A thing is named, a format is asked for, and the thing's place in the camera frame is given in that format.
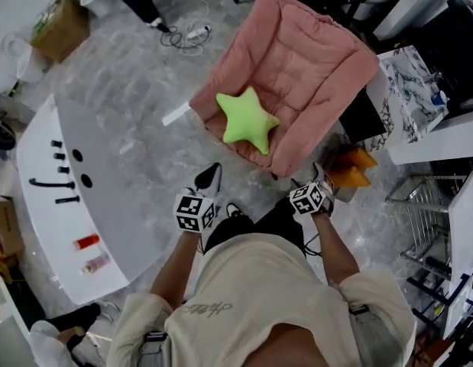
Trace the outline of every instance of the green star pillow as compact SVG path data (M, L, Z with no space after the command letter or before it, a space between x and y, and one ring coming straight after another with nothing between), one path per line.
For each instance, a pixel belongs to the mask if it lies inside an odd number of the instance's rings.
M240 96L216 94L215 100L228 117L222 141L228 144L248 140L263 155L268 154L268 132L280 121L261 107L253 87L249 86Z

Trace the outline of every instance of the white cloth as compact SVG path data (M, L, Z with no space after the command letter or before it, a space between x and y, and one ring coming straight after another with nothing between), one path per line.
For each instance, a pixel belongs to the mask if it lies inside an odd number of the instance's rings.
M278 323L308 329L331 367L360 366L348 309L361 305L384 322L399 344L394 364L405 365L416 321L389 269L354 274L336 289L285 239L240 235L204 256L194 297L171 315L156 295L128 297L107 366L136 366L143 335L164 329L164 365L239 367Z
M37 321L29 333L29 344L39 367L76 367L65 344L57 339L60 331L47 321Z

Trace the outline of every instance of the black round hole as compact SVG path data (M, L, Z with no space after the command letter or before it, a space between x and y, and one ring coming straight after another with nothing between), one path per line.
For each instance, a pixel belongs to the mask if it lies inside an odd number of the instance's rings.
M83 160L83 155L80 151L73 150L72 154L73 154L73 157L75 158L76 161L81 162Z
M86 186L86 187L92 187L92 180L90 179L90 177L86 174L82 174L82 176L80 177L80 179L82 180L82 183Z

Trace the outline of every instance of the pink cushioned chair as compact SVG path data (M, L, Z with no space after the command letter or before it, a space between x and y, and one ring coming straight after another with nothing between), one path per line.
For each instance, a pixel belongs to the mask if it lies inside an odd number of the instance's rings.
M256 0L209 80L190 100L221 139L226 116L216 93L239 96L253 86L280 120L270 154L248 141L229 147L278 176L291 175L376 73L377 57L350 31L296 0Z

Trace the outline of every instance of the marble floor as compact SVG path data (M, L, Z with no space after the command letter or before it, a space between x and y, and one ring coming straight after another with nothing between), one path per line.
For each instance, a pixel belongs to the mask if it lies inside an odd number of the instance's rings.
M194 94L229 45L253 0L242 1L234 5L232 0L155 0L165 21L183 32L204 24L212 27L210 41L196 57L160 45L160 33L147 28L116 1L115 11L92 21L90 38L66 61L51 67L37 85L24 85L20 89L17 99L32 110L37 110L50 93L58 93L95 111L100 126L110 138L110 150L118 156L119 169L135 201L133 205L139 206L154 238L163 246L160 257L154 258L142 276L105 298L119 306L127 294L146 290L166 260L178 236L171 222L172 200L201 166L220 162L224 172L222 201L237 199L254 219L263 216L290 189L288 179L274 181L268 172L227 151L204 130L191 111L171 125L161 123L166 114ZM304 162L297 173L299 179L305 180L310 174L312 160L318 158L332 134L343 137L339 123ZM0 193L15 198L26 245L21 267L47 315L52 317L75 306L61 290L34 234L21 195L14 156L11 161L0 161ZM399 257L412 237L404 213L384 202L387 193L410 168L394 166L385 151L374 153L374 157L379 165L368 171L372 186L358 190L350 203L337 202L332 221L359 265L363 268L389 265L413 302L414 293L404 284L412 268ZM309 224L306 229L308 236L312 236ZM188 294L196 281L199 259L194 265ZM311 258L309 262L322 276L320 258ZM99 321L91 329L99 355L88 343L81 345L81 352L101 365L112 332L112 326Z

